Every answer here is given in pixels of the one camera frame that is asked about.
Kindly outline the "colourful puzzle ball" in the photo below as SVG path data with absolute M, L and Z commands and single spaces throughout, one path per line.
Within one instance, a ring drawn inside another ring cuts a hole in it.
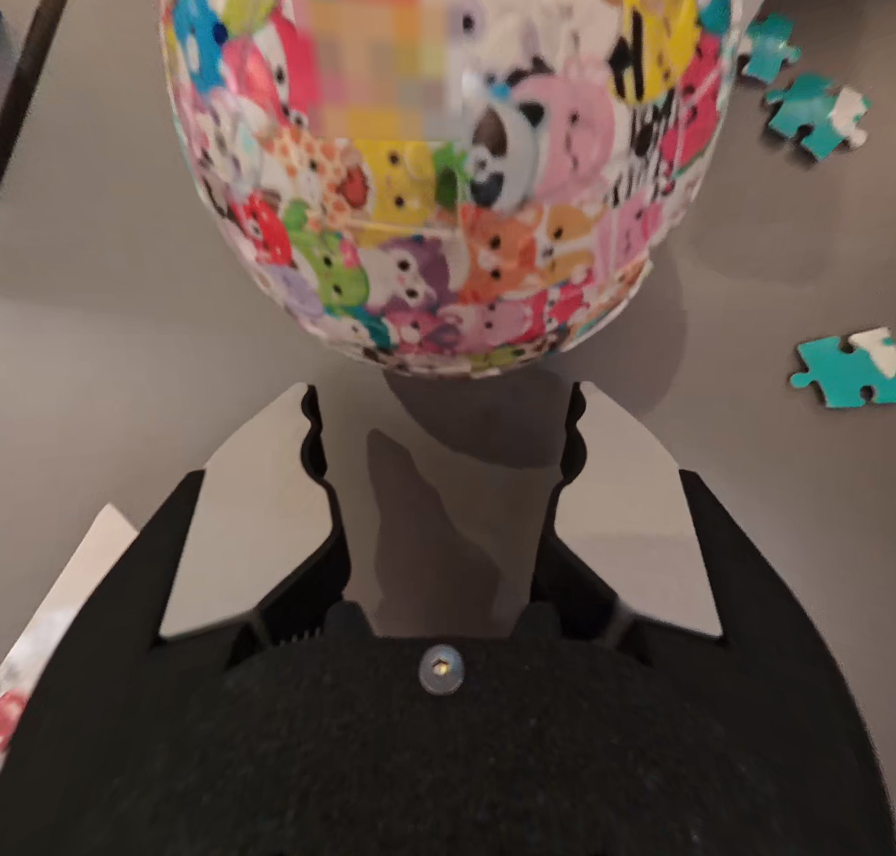
M 741 0 L 160 0 L 196 191 L 308 334 L 403 375 L 578 345 L 687 210 Z

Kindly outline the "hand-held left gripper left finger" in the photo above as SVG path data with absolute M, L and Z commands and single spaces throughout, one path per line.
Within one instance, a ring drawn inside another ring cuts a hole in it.
M 316 388 L 290 387 L 204 467 L 161 623 L 168 640 L 247 622 L 269 645 L 310 637 L 350 581 Z

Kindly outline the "paper instruction sheet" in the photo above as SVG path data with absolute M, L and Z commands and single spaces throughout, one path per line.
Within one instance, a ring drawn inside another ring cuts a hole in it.
M 137 536 L 106 504 L 1 663 L 1 763 L 50 658 L 76 615 Z

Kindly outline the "teal puzzle piece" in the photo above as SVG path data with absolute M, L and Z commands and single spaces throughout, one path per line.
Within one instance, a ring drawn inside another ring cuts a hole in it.
M 763 102 L 772 110 L 768 130 L 799 145 L 815 162 L 842 147 L 856 150 L 868 140 L 861 123 L 871 101 L 849 85 L 805 73 L 786 88 L 768 90 Z
M 889 327 L 825 336 L 796 345 L 796 390 L 815 389 L 828 409 L 895 404 L 895 343 Z
M 740 75 L 769 85 L 785 65 L 797 63 L 801 48 L 790 42 L 793 29 L 790 17 L 779 12 L 753 20 L 737 50 Z

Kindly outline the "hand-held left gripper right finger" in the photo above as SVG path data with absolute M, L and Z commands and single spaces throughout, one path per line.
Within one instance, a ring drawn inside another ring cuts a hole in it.
M 702 638 L 722 627 L 676 459 L 594 383 L 575 383 L 531 601 L 567 638 L 619 642 L 633 622 Z

